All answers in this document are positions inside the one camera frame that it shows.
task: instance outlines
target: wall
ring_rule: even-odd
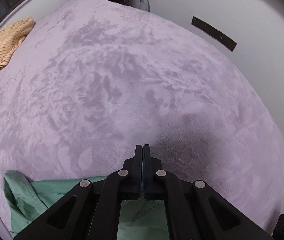
[[[283,0],[149,1],[151,12],[201,36],[228,56],[251,83],[284,134]],[[193,16],[237,42],[234,52],[192,26]]]
[[[0,29],[12,22],[31,16],[35,21],[50,13],[69,0],[25,0],[0,24]]]

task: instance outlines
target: lavender fleece blanket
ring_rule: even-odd
[[[271,232],[284,213],[284,140],[240,71],[159,16],[72,0],[0,72],[0,217],[6,170],[31,181],[104,176],[136,144],[202,179]]]

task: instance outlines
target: silver rivet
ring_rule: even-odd
[[[84,180],[80,181],[80,186],[81,187],[87,187],[89,185],[90,185],[90,181],[87,180],[87,179],[84,179]]]
[[[123,177],[123,176],[126,176],[126,175],[128,175],[128,174],[129,174],[129,172],[128,172],[127,170],[120,170],[120,171],[119,171],[119,175],[122,176],[122,177]]]
[[[198,187],[198,188],[204,188],[205,187],[205,182],[201,181],[201,180],[198,180],[198,181],[195,182],[195,186]]]
[[[158,171],[156,172],[156,174],[157,174],[159,177],[164,177],[164,176],[166,175],[166,171],[164,171],[164,170],[158,170]]]

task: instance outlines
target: green garment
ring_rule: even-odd
[[[106,177],[85,178],[92,182]],[[4,195],[11,210],[14,237],[82,179],[44,180],[29,183],[17,171],[4,175]],[[168,240],[162,201],[123,201],[117,240]]]

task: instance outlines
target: yellow striped fabric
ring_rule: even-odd
[[[34,20],[27,17],[24,20],[11,23],[0,30],[0,69],[5,67],[34,26]]]

